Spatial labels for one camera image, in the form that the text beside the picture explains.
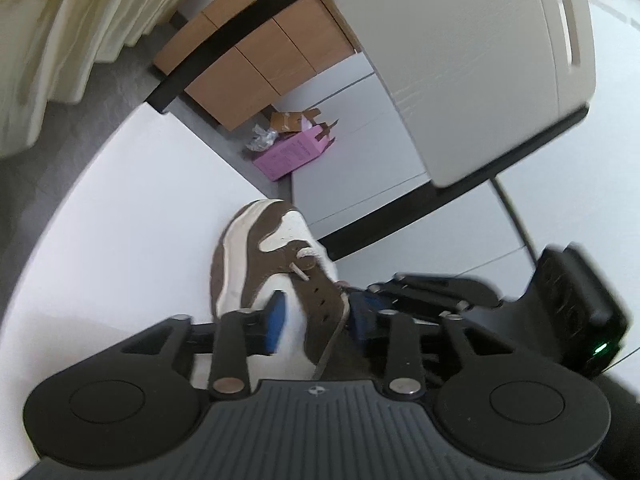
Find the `brown and white sneaker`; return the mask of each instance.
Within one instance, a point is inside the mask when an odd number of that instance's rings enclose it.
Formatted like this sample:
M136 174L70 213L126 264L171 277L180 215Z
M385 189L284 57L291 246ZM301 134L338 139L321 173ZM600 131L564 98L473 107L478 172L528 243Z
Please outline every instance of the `brown and white sneaker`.
M287 297L285 325L273 356L248 359L260 379L320 377L348 316L334 264L300 212L282 200L242 208L222 233L211 267L214 319L238 308L260 310L274 290Z

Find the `brown cabinet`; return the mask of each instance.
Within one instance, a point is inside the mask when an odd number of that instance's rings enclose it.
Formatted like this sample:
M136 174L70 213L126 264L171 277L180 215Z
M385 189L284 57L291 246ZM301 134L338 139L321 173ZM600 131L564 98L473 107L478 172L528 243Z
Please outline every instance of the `brown cabinet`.
M214 0L165 45L155 65L168 74L217 27L255 0ZM240 41L187 93L227 130L280 95L354 53L321 0L300 0Z

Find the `green light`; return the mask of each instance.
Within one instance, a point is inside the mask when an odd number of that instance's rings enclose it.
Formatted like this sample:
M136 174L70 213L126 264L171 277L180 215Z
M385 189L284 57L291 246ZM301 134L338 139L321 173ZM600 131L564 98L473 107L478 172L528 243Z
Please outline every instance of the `green light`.
M598 346L594 351L593 354L599 354L600 352L602 352L605 348L607 347L607 343L604 343L604 345L600 345Z

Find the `logo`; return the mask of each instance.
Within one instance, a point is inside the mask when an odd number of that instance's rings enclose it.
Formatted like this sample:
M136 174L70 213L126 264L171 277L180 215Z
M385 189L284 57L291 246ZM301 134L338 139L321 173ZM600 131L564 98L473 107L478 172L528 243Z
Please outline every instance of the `logo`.
M324 386L312 386L311 388L309 388L307 390L311 395L313 395L314 397L320 396L322 394L324 394L327 389Z

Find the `gray floor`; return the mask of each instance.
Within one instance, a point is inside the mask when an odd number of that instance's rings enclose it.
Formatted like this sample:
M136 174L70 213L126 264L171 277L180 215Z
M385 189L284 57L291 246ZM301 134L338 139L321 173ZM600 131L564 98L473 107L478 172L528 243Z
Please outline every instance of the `gray floor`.
M84 167L116 127L158 84L151 60L175 33L156 27L113 64L96 64L77 105L50 103L40 137L29 150L0 160L0 319L20 272L44 227ZM232 132L187 97L169 111L267 197L290 200L290 180L270 182L243 147L259 114Z

